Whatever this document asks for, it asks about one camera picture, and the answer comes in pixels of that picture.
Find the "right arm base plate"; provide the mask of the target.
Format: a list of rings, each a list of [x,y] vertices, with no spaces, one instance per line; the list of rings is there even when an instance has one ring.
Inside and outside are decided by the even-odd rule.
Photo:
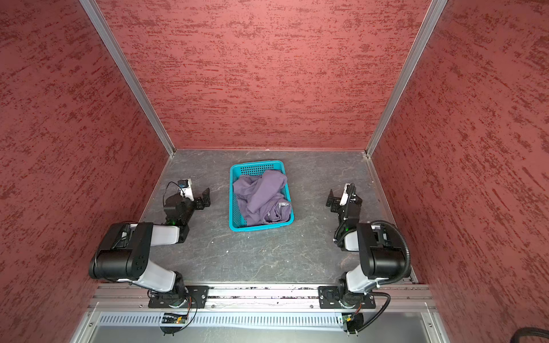
[[[376,308],[372,296],[349,292],[344,287],[318,287],[318,298],[321,309],[357,310],[360,307],[361,309],[373,310]]]

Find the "purple trousers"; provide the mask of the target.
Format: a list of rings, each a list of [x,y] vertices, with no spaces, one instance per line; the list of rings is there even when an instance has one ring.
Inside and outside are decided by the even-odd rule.
[[[260,176],[242,175],[233,183],[240,214],[248,227],[290,220],[292,204],[282,193],[286,186],[287,177],[278,170],[266,170]]]

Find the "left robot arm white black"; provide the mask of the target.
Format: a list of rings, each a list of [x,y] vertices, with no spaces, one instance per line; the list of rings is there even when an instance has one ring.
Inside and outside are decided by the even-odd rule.
[[[164,200],[166,222],[120,222],[111,225],[89,265],[93,280],[127,282],[148,292],[151,308],[190,308],[194,302],[181,273],[150,259],[152,247],[182,244],[196,211],[211,205],[210,189],[189,198],[185,188]]]

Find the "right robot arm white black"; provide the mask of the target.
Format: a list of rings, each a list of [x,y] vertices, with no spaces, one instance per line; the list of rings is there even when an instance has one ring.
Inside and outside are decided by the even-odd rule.
[[[340,197],[331,192],[326,203],[338,216],[333,242],[341,250],[359,255],[359,265],[340,277],[333,296],[340,307],[348,309],[362,304],[374,290],[409,277],[412,269],[403,234],[385,220],[361,222],[362,204],[353,183],[344,186]]]

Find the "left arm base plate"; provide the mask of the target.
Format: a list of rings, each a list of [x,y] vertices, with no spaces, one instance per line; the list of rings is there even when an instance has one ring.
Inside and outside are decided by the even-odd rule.
[[[148,291],[150,309],[185,310],[192,307],[203,309],[210,288],[204,285],[184,286],[183,295],[175,290],[169,292]]]

